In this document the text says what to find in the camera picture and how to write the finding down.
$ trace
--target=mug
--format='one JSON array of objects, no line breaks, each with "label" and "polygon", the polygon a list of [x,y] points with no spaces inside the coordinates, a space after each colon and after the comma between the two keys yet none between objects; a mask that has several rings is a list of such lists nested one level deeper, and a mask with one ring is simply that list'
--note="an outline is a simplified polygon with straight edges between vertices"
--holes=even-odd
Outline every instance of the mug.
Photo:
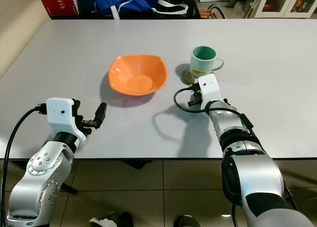
[{"label": "mug", "polygon": [[[216,58],[217,53],[208,46],[199,46],[193,49],[190,60],[189,71],[195,77],[208,75],[211,72],[220,70],[224,64],[222,59]],[[212,68],[214,60],[221,60],[222,64],[217,68]]]}]

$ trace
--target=robotic arm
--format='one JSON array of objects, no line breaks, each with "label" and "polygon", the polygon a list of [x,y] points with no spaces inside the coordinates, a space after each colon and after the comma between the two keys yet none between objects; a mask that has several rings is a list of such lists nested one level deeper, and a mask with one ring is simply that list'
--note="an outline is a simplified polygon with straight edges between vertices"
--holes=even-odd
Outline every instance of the robotic arm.
[{"label": "robotic arm", "polygon": [[198,101],[188,104],[201,104],[200,112],[211,118],[223,151],[224,195],[242,207],[248,226],[313,227],[306,216],[286,205],[284,181],[277,164],[262,148],[247,117],[221,98],[214,74],[199,77],[191,88]]},{"label": "robotic arm", "polygon": [[90,127],[99,128],[106,115],[101,103],[94,120],[77,115],[80,101],[50,98],[46,102],[53,140],[45,142],[27,164],[24,177],[12,190],[7,215],[8,227],[49,226],[61,184],[70,174],[77,148],[86,144]]}]

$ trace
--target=glass cabinet door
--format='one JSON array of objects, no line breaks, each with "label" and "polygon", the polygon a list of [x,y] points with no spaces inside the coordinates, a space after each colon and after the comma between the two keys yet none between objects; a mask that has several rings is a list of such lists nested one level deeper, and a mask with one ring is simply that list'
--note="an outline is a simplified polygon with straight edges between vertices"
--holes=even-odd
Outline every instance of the glass cabinet door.
[{"label": "glass cabinet door", "polygon": [[308,18],[316,6],[317,0],[292,0],[283,17]]},{"label": "glass cabinet door", "polygon": [[291,0],[262,0],[255,17],[256,18],[283,17],[290,1]]}]

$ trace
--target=plastic bowl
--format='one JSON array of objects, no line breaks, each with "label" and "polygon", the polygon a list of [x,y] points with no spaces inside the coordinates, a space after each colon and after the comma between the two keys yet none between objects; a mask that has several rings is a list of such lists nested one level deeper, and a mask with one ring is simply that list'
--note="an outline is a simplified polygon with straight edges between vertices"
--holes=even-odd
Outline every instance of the plastic bowl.
[{"label": "plastic bowl", "polygon": [[109,70],[113,90],[127,95],[146,95],[161,89],[167,80],[167,68],[156,55],[118,57]]}]

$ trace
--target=white table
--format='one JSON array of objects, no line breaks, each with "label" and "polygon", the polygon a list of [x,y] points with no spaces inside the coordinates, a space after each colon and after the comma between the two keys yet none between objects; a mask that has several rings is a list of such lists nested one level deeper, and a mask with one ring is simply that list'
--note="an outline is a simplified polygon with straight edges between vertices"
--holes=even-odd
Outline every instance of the white table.
[{"label": "white table", "polygon": [[[221,158],[211,121],[176,108],[179,74],[198,45],[225,61],[217,72],[222,97],[245,113],[273,158],[317,157],[317,20],[60,20],[45,23],[0,79],[0,158],[19,118],[49,97],[81,101],[104,123],[76,158]],[[114,92],[107,71],[121,55],[155,54],[169,77],[148,96]],[[190,93],[179,96],[184,104]],[[11,158],[29,158],[51,138],[46,116],[21,126]]]}]

